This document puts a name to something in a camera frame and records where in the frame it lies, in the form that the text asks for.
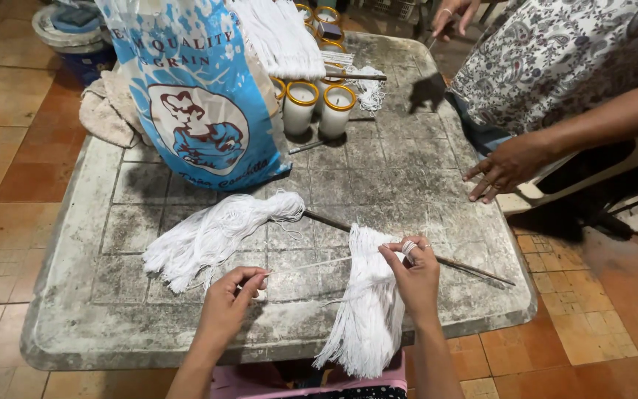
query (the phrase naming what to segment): plastic bag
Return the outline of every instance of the plastic bag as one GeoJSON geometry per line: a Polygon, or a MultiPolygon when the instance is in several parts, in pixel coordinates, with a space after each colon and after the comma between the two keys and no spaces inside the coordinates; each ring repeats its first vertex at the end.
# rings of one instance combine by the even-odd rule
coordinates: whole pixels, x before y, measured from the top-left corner
{"type": "Polygon", "coordinates": [[[174,172],[233,191],[289,170],[279,103],[222,0],[96,0],[142,125],[174,172]]]}

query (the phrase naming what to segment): terracotta tile floor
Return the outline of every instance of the terracotta tile floor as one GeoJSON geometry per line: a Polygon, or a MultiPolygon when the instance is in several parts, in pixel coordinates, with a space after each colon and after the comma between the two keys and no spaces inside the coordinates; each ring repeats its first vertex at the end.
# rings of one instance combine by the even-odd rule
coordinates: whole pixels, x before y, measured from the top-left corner
{"type": "MultiPolygon", "coordinates": [[[[36,0],[0,0],[0,399],[163,398],[174,369],[49,373],[27,366],[18,350],[86,135],[77,119],[82,88],[32,34],[28,21],[38,7],[36,0]]],[[[389,26],[367,21],[348,19],[346,27],[389,26]]],[[[589,231],[574,246],[513,230],[539,291],[538,313],[527,324],[449,340],[466,397],[638,398],[638,239],[622,243],[589,231]]],[[[408,383],[416,398],[412,367],[408,383]]]]}

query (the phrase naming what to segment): beige towel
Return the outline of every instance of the beige towel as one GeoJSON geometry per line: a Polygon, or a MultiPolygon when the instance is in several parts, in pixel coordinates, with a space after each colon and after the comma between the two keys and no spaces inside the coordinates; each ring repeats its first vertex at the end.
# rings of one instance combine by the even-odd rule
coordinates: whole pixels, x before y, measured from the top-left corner
{"type": "Polygon", "coordinates": [[[85,88],[79,118],[93,136],[116,146],[131,149],[140,139],[153,145],[140,123],[127,81],[118,73],[102,71],[101,78],[85,88]]]}

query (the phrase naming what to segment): hand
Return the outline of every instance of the hand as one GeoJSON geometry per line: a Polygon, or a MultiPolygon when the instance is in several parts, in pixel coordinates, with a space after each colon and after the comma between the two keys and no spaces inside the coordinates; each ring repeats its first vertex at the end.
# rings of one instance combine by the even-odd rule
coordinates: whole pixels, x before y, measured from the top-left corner
{"type": "Polygon", "coordinates": [[[465,36],[466,28],[474,18],[474,14],[479,9],[480,4],[481,0],[442,0],[439,10],[435,14],[435,19],[432,20],[432,37],[448,42],[448,32],[452,31],[452,26],[455,24],[453,20],[455,15],[462,16],[457,32],[465,36]]]}
{"type": "Polygon", "coordinates": [[[479,173],[485,175],[469,193],[469,201],[476,201],[490,187],[482,200],[489,204],[497,194],[512,192],[540,168],[557,160],[547,139],[546,132],[531,132],[501,143],[462,177],[467,181],[479,173]]]}
{"type": "Polygon", "coordinates": [[[236,267],[213,283],[206,291],[200,312],[199,329],[193,338],[220,357],[240,331],[248,304],[258,290],[267,287],[267,270],[261,267],[236,267]],[[238,292],[237,286],[243,287],[238,292]]]}
{"type": "Polygon", "coordinates": [[[415,325],[438,325],[439,263],[428,239],[422,236],[405,237],[401,243],[388,243],[378,247],[385,261],[393,269],[398,281],[398,291],[415,325]],[[395,252],[403,250],[403,244],[412,241],[418,245],[410,255],[412,264],[405,258],[398,259],[395,252]]]}

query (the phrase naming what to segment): bucket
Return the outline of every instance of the bucket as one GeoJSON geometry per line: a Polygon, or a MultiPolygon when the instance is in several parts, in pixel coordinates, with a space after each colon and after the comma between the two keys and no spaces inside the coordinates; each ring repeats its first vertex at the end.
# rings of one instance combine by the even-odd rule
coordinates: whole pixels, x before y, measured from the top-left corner
{"type": "Polygon", "coordinates": [[[110,32],[100,21],[86,18],[83,8],[52,4],[37,12],[31,24],[40,40],[56,51],[65,67],[87,87],[117,61],[110,32]]]}

